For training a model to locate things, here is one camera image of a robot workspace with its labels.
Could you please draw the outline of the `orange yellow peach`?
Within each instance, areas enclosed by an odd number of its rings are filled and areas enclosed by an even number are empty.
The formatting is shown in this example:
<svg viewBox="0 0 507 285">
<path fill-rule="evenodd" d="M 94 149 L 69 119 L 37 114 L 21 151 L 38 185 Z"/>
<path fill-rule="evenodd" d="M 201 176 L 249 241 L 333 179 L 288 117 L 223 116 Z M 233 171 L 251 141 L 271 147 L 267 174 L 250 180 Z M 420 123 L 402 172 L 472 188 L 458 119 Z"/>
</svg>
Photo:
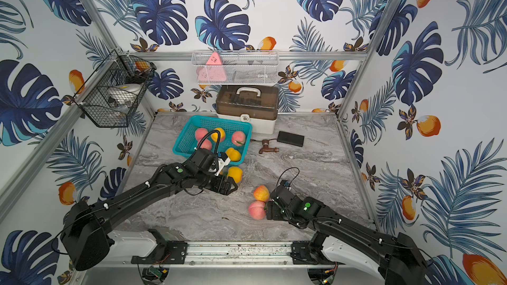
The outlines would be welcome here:
<svg viewBox="0 0 507 285">
<path fill-rule="evenodd" d="M 253 196 L 255 200 L 266 203 L 269 200 L 270 192 L 265 185 L 261 185 L 254 190 Z"/>
</svg>

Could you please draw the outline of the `yellow peach front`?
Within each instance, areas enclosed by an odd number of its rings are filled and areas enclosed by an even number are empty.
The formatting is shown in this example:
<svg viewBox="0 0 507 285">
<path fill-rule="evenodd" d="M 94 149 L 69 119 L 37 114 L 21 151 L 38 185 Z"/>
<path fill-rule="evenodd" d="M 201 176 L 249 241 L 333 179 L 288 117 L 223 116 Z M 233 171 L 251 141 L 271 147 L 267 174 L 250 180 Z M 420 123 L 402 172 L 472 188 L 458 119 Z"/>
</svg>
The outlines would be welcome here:
<svg viewBox="0 0 507 285">
<path fill-rule="evenodd" d="M 239 162 L 242 159 L 241 153 L 232 147 L 226 150 L 226 154 L 231 162 Z"/>
</svg>

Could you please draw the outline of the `pink peach with leaf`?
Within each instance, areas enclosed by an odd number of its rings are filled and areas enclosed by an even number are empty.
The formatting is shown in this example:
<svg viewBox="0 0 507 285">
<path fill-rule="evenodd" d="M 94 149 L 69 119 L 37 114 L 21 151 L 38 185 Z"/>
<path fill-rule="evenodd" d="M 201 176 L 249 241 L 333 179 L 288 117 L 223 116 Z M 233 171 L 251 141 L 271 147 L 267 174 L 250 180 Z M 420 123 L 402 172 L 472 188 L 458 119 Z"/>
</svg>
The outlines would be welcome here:
<svg viewBox="0 0 507 285">
<path fill-rule="evenodd" d="M 209 131 L 206 128 L 201 127 L 196 129 L 194 133 L 196 141 L 197 142 L 201 141 L 202 138 L 204 138 L 208 132 Z"/>
</svg>

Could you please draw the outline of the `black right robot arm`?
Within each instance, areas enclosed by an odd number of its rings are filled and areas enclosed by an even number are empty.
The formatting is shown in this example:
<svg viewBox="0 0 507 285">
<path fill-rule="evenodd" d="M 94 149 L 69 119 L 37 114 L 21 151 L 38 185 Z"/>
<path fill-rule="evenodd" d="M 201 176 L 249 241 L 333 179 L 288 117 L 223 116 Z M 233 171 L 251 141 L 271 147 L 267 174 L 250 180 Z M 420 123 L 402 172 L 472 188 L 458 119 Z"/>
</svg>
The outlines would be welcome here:
<svg viewBox="0 0 507 285">
<path fill-rule="evenodd" d="M 277 186 L 267 203 L 267 219 L 311 229 L 310 241 L 296 241 L 296 264 L 342 264 L 384 280 L 385 284 L 424 284 L 428 264 L 411 237 L 381 233 L 335 212 L 313 197 L 300 199 Z"/>
</svg>

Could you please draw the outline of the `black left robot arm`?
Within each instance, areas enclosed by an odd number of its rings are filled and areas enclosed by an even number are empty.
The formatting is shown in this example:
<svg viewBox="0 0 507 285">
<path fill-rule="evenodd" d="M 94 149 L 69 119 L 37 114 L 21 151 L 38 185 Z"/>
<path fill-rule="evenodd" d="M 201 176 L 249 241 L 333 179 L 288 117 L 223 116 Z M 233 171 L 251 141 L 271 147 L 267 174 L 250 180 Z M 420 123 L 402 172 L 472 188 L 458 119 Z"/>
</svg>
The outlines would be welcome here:
<svg viewBox="0 0 507 285">
<path fill-rule="evenodd" d="M 104 201 L 80 201 L 69 211 L 60 241 L 78 271 L 98 265 L 114 242 L 109 237 L 119 224 L 158 202 L 191 188 L 230 195 L 238 189 L 222 173 L 231 160 L 226 153 L 197 149 L 182 163 L 160 165 L 146 182 Z"/>
</svg>

